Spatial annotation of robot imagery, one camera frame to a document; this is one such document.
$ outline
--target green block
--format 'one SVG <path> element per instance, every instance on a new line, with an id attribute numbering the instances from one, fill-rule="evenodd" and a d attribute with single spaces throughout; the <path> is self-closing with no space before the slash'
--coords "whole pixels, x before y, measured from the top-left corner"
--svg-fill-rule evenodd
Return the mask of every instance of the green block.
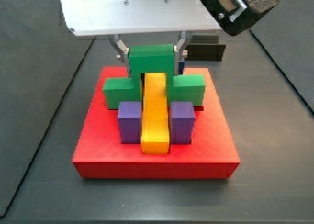
<path id="1" fill-rule="evenodd" d="M 141 101 L 141 92 L 134 91 L 130 78 L 108 78 L 102 85 L 108 109 L 117 109 L 121 101 Z"/>
<path id="2" fill-rule="evenodd" d="M 168 104 L 170 102 L 191 102 L 192 106 L 201 106 L 203 100 L 203 91 L 189 92 L 189 91 L 177 91 L 170 92 L 168 96 Z"/>
<path id="3" fill-rule="evenodd" d="M 172 77 L 172 91 L 181 88 L 187 91 L 200 91 L 204 89 L 204 80 L 200 74 L 177 75 Z"/>
<path id="4" fill-rule="evenodd" d="M 201 106 L 204 80 L 200 74 L 177 75 L 172 77 L 172 89 L 168 90 L 168 102 L 192 102 Z"/>
<path id="5" fill-rule="evenodd" d="M 141 82 L 142 73 L 165 73 L 166 89 L 172 87 L 173 51 L 172 45 L 133 46 L 129 49 L 130 75 L 136 83 Z"/>

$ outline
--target purple block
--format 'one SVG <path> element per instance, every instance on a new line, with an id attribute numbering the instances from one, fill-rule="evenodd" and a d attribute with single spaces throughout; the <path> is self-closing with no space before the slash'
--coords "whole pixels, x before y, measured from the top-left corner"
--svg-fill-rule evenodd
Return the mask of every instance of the purple block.
<path id="1" fill-rule="evenodd" d="M 117 124 L 121 143 L 141 143 L 141 102 L 120 102 Z"/>
<path id="2" fill-rule="evenodd" d="M 189 144 L 195 122 L 191 102 L 170 102 L 170 144 Z"/>

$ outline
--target red base block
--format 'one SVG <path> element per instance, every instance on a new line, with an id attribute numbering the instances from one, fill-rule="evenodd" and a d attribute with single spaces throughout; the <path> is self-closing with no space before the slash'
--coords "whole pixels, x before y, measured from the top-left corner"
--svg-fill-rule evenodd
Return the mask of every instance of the red base block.
<path id="1" fill-rule="evenodd" d="M 72 162 L 84 178 L 208 179 L 228 178 L 239 164 L 231 133 L 207 69 L 185 68 L 205 80 L 203 111 L 195 111 L 189 145 L 172 145 L 166 155 L 141 154 L 141 146 L 121 144 L 117 111 L 101 94 L 105 78 L 126 76 L 125 68 L 104 68 L 84 121 Z"/>

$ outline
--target table surface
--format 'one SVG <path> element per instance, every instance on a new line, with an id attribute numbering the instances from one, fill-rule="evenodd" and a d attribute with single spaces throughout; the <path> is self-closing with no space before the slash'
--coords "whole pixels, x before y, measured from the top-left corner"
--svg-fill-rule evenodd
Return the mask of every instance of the table surface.
<path id="1" fill-rule="evenodd" d="M 314 65 L 309 58 L 314 52 L 309 45 L 314 42 L 314 6 L 307 6 L 309 3 L 311 0 L 279 0 L 279 6 L 251 31 L 314 112 Z"/>
<path id="2" fill-rule="evenodd" d="M 174 43 L 176 33 L 124 36 Z M 97 75 L 118 65 L 98 37 L 82 61 L 3 222 L 314 220 L 314 120 L 248 32 L 209 68 L 241 164 L 228 180 L 82 180 L 69 162 Z"/>
<path id="3" fill-rule="evenodd" d="M 0 0 L 0 11 L 1 217 L 93 37 L 68 33 L 58 0 Z"/>

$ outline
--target yellow block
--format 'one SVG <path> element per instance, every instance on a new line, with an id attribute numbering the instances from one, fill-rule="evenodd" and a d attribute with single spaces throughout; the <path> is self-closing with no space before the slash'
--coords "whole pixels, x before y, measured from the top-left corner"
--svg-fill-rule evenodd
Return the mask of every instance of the yellow block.
<path id="1" fill-rule="evenodd" d="M 166 154 L 169 151 L 165 74 L 144 75 L 141 113 L 141 153 Z"/>

